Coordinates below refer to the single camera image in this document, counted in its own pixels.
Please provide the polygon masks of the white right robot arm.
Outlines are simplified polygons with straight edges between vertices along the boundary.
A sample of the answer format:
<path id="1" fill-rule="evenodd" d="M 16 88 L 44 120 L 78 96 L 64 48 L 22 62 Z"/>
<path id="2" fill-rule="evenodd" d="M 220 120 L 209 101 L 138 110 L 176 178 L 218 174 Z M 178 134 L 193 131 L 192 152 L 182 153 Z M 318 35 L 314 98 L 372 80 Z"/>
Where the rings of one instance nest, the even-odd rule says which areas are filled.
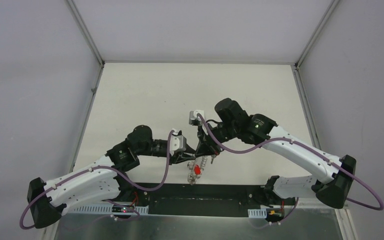
<path id="1" fill-rule="evenodd" d="M 219 101 L 215 112 L 220 118 L 210 126 L 202 110 L 189 113 L 189 124 L 198 127 L 196 156 L 219 155 L 225 142 L 239 139 L 251 150 L 263 148 L 276 153 L 309 172 L 308 176 L 271 176 L 264 186 L 264 200 L 276 205 L 288 198 L 316 198 L 335 209 L 344 207 L 354 181 L 357 161 L 350 155 L 339 157 L 302 142 L 263 114 L 247 114 L 231 98 Z"/>

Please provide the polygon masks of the red key tag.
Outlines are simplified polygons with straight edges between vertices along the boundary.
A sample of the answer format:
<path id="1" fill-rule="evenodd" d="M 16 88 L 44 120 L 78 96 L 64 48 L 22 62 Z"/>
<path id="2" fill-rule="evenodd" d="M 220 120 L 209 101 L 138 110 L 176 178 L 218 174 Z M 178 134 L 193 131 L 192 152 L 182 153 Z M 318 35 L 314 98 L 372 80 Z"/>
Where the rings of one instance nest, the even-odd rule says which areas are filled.
<path id="1" fill-rule="evenodd" d="M 199 175 L 202 174 L 202 172 L 201 172 L 201 168 L 200 168 L 199 165 L 195 165 L 195 166 L 194 166 L 193 172 L 194 172 L 194 174 L 197 175 L 197 176 L 199 176 Z"/>

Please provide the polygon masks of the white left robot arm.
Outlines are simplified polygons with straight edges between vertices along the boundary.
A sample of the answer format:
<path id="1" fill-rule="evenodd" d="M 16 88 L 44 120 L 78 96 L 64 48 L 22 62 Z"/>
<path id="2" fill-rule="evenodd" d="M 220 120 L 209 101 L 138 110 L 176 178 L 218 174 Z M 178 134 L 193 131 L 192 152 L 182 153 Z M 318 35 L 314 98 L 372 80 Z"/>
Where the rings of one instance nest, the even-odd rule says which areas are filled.
<path id="1" fill-rule="evenodd" d="M 140 156 L 165 157 L 165 169 L 161 182 L 155 187 L 144 187 L 133 182 L 127 172 L 140 165 Z M 127 202 L 133 190 L 153 192 L 165 183 L 169 166 L 195 156 L 195 149 L 187 144 L 180 130 L 171 130 L 166 140 L 153 139 L 149 126 L 139 125 L 124 141 L 109 149 L 93 163 L 66 175 L 44 181 L 37 177 L 30 181 L 27 207 L 23 210 L 19 226 L 31 213 L 33 228 L 42 229 L 53 225 L 68 211 L 96 201 L 118 199 Z"/>

